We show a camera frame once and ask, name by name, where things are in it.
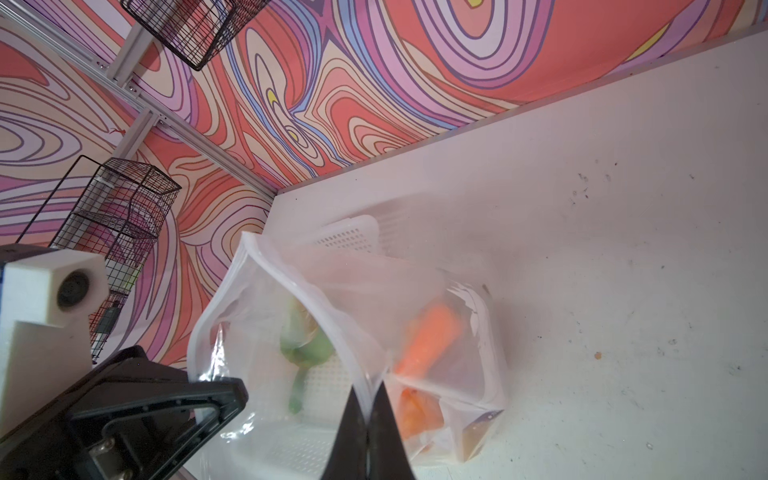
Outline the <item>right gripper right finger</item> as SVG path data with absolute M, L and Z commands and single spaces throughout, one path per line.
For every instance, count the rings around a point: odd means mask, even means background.
M 416 479 L 384 383 L 375 395 L 368 424 L 367 461 L 367 478 L 370 480 Z

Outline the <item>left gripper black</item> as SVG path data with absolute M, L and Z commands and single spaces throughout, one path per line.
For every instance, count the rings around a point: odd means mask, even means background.
M 239 379 L 180 381 L 130 347 L 5 435 L 1 476 L 168 479 L 247 401 Z

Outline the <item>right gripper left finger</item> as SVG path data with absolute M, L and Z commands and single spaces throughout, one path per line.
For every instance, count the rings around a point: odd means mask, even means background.
M 321 480 L 366 479 L 367 443 L 366 420 L 356 392 L 351 388 Z

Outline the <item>orange toy pumpkin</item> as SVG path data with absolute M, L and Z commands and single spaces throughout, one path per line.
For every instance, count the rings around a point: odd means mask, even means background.
M 407 388 L 401 392 L 395 419 L 403 440 L 444 426 L 439 399 L 426 392 Z

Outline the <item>tan toy potato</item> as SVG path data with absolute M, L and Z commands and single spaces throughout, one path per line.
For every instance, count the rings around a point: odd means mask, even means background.
M 461 459 L 463 462 L 468 462 L 479 454 L 483 448 L 486 437 L 493 429 L 496 420 L 502 413 L 503 410 L 485 412 L 463 429 L 461 436 Z

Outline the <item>green toy lettuce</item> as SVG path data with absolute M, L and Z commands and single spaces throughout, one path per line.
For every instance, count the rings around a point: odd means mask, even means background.
M 280 352 L 298 368 L 288 400 L 289 412 L 298 414 L 303 410 L 310 370 L 328 362 L 335 354 L 335 348 L 314 316 L 297 299 L 291 301 L 281 329 Z

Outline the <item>orange toy carrot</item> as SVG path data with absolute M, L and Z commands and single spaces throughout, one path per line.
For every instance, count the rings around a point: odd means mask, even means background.
M 424 378 L 462 332 L 462 324 L 445 303 L 433 303 L 419 318 L 415 333 L 403 351 L 394 374 Z

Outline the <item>clear zip top bag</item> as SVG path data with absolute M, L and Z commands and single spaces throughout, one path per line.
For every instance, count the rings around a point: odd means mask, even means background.
M 293 299 L 317 320 L 335 348 L 310 370 L 303 410 L 288 400 L 298 368 L 280 352 Z M 462 332 L 424 378 L 394 374 L 419 318 L 433 303 L 457 315 Z M 374 254 L 305 244 L 281 246 L 245 233 L 198 320 L 188 345 L 194 381 L 242 380 L 249 399 L 201 451 L 203 479 L 318 479 L 353 388 L 370 420 L 382 383 L 395 411 L 401 392 L 439 399 L 440 429 L 403 440 L 416 468 L 462 464 L 462 431 L 485 412 L 505 410 L 503 350 L 490 294 L 435 267 Z

